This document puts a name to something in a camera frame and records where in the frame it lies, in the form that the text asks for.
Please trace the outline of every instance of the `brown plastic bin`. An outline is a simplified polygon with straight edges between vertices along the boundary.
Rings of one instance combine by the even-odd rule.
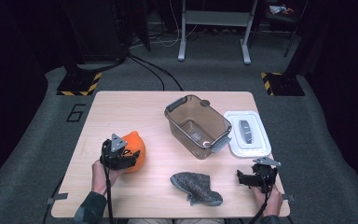
[[[172,134],[197,159],[207,158],[230,141],[231,123],[195,95],[171,103],[164,114]]]

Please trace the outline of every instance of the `white lid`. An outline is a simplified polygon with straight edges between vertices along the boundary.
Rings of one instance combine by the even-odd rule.
[[[241,158],[264,157],[271,153],[271,145],[260,116],[253,110],[227,111],[224,117],[231,123],[232,130],[229,147],[231,152]],[[243,139],[241,126],[243,123],[250,128],[251,138]]]

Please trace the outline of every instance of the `gray carpet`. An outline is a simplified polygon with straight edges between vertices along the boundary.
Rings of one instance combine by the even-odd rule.
[[[187,42],[186,60],[177,61],[179,43],[168,48],[152,44],[131,53],[176,77],[185,91],[249,91],[265,125],[286,193],[293,194],[291,218],[296,223],[358,223],[358,176],[342,159],[326,129],[324,114],[306,79],[298,76],[306,96],[268,96],[262,72],[283,72],[287,39],[260,34],[250,49],[252,64],[244,65],[240,35],[200,35]],[[173,80],[158,73],[166,91],[179,91]],[[46,74],[48,92],[27,132],[0,170],[0,223],[42,223],[46,199],[71,160],[90,110],[91,96],[58,96],[63,68]],[[161,82],[127,59],[103,72],[96,91],[162,91]],[[83,111],[79,122],[66,122],[74,105]],[[47,223],[72,223],[48,215]]]

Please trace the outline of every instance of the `wooden table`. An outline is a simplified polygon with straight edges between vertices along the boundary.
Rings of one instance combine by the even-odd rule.
[[[228,110],[257,111],[250,92],[244,91],[100,91],[96,94],[83,131],[69,164],[59,193],[68,193],[52,208],[54,217],[73,217],[91,188],[91,165],[99,159],[104,140],[111,134],[124,136],[137,131],[146,145],[144,166],[132,174],[122,175],[112,187],[115,218],[203,218],[253,217],[258,211],[255,198],[247,186],[241,185],[236,172],[252,175],[251,159],[237,159],[229,146],[205,160],[196,159],[171,134],[164,109],[173,101],[194,94],[211,102],[222,115]],[[219,192],[219,206],[191,206],[186,193],[174,186],[170,177],[180,172],[193,172],[211,177],[211,190]],[[283,193],[277,176],[277,187]],[[290,213],[283,202],[280,216]],[[107,208],[104,216],[108,217]]]

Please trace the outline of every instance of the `orange hat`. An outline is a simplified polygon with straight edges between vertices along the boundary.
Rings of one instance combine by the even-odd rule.
[[[146,147],[145,147],[144,140],[142,140],[142,138],[139,136],[138,132],[136,131],[132,131],[131,133],[121,138],[127,142],[127,145],[123,152],[123,156],[132,156],[138,150],[140,151],[139,157],[136,160],[135,165],[128,168],[125,173],[129,174],[129,173],[136,172],[139,169],[141,169],[141,167],[145,163]]]

